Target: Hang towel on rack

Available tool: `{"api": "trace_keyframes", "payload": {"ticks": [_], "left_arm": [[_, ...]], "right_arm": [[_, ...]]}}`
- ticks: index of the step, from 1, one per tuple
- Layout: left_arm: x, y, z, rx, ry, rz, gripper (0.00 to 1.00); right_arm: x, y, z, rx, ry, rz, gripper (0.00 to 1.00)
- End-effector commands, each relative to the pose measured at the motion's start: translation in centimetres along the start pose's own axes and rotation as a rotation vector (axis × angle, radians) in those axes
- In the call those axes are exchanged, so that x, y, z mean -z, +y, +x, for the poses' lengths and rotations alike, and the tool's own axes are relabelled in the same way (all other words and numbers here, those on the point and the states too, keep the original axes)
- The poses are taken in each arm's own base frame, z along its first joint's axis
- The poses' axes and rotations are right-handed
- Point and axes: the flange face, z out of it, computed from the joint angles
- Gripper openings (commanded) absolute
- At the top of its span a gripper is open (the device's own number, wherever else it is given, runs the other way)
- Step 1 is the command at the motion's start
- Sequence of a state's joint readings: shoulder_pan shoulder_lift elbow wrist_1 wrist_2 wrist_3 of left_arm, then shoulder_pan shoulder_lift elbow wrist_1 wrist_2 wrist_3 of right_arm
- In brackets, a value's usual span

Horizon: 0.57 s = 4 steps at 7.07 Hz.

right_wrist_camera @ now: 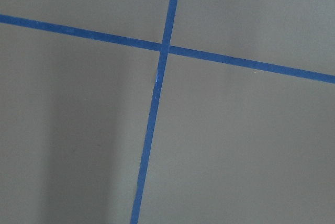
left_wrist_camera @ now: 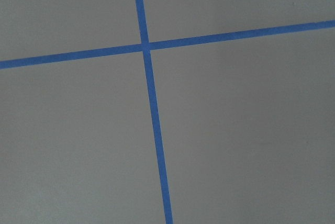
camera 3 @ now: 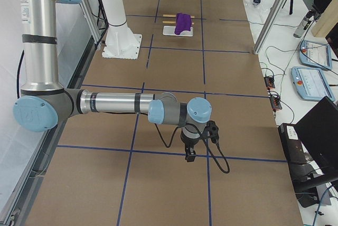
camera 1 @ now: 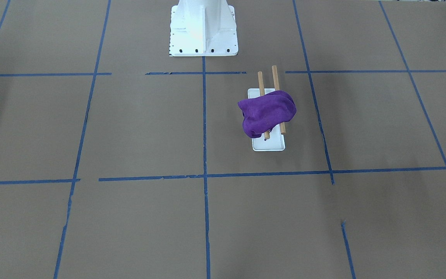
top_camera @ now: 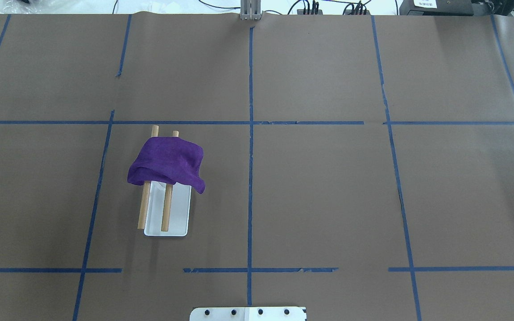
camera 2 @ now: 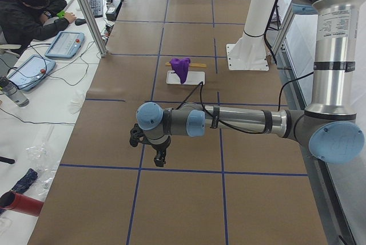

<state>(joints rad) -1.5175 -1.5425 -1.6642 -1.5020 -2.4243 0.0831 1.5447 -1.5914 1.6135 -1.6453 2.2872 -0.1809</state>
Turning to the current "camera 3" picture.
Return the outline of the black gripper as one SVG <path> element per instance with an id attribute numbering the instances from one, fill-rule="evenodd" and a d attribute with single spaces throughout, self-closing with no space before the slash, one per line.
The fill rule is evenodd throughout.
<path id="1" fill-rule="evenodd" d="M 194 146 L 199 142 L 201 136 L 196 133 L 191 133 L 187 130 L 182 130 L 180 134 L 181 141 L 184 143 L 185 149 L 185 160 L 189 162 L 194 162 L 196 158 L 196 152 Z"/>

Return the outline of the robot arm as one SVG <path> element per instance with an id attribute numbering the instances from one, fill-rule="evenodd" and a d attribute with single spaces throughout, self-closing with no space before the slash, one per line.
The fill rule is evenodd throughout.
<path id="1" fill-rule="evenodd" d="M 15 120 L 25 129 L 44 132 L 75 115 L 90 112 L 145 115 L 155 126 L 173 125 L 180 131 L 185 159 L 196 158 L 195 145 L 211 135 L 211 104 L 196 97 L 179 102 L 168 92 L 111 93 L 81 89 L 86 61 L 76 68 L 71 86 L 59 81 L 56 10 L 57 3 L 80 4 L 90 26 L 95 23 L 87 0 L 21 0 L 26 82 L 18 87 L 21 96 L 13 106 Z"/>

